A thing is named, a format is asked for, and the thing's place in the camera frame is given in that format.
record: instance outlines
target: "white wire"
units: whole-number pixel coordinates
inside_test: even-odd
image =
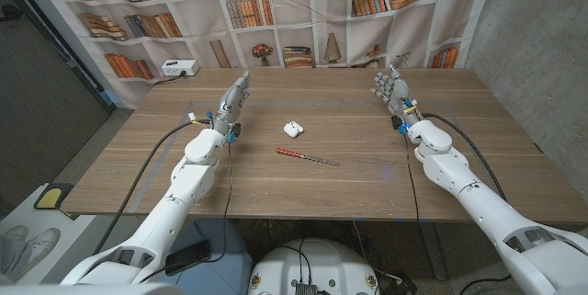
[[[353,226],[356,228],[357,239],[359,239],[359,246],[361,247],[361,255],[364,257],[364,259],[366,260],[366,262],[369,264],[368,259],[366,258],[366,252],[364,251],[364,245],[361,242],[361,235],[359,234],[359,229],[357,229],[356,221],[352,221],[352,223],[353,223]],[[401,278],[398,278],[396,276],[393,276],[390,273],[386,273],[386,272],[384,272],[384,271],[382,271],[382,270],[380,270],[378,268],[375,268],[375,267],[371,267],[371,268],[373,268],[374,271],[379,272],[379,273],[383,274],[386,277],[390,277],[390,278],[395,279],[396,280],[396,283],[399,284],[399,285],[402,284],[402,282],[404,282]]]

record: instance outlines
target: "screwdriver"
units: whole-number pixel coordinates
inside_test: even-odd
[[[292,152],[289,151],[287,149],[282,149],[282,148],[276,148],[276,153],[281,153],[284,155],[288,155],[288,156],[292,156],[292,157],[298,157],[298,158],[304,158],[307,160],[311,160],[314,162],[321,162],[321,163],[325,163],[328,165],[335,165],[335,166],[339,166],[339,164],[337,162],[325,159],[325,158],[321,158],[321,157],[314,157],[314,156],[310,156],[307,154],[301,154],[301,153],[296,153],[296,152]]]

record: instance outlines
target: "wooden table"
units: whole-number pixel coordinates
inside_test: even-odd
[[[159,139],[193,111],[216,111],[223,92],[241,69],[200,70],[196,77],[159,85],[76,185],[62,208],[75,214],[113,214],[146,156]],[[385,104],[369,89],[368,69],[253,69],[254,93],[232,144],[231,218],[468,221],[445,190],[430,182],[409,143],[390,125]],[[565,181],[478,77],[468,70],[404,70],[402,75],[423,112],[456,122],[475,141],[501,181],[509,202],[536,221],[586,222],[588,205]],[[304,132],[290,139],[282,130],[296,120]],[[493,187],[458,134],[439,124]],[[198,125],[181,130],[150,162],[126,211],[147,214],[170,184],[172,168]],[[335,160],[324,165],[275,152],[277,147]],[[210,193],[190,211],[221,216],[229,195],[228,150]]]

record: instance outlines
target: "red screwdriver handle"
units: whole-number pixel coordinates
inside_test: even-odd
[[[299,158],[302,157],[301,153],[292,152],[292,151],[289,151],[287,149],[282,149],[282,148],[276,148],[276,153],[282,153],[284,155],[288,155],[288,156],[292,156],[292,157],[299,157]]]

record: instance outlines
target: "black cell phone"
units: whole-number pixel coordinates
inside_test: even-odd
[[[168,277],[187,270],[210,258],[210,242],[208,240],[192,244],[169,254],[165,258],[165,274]]]

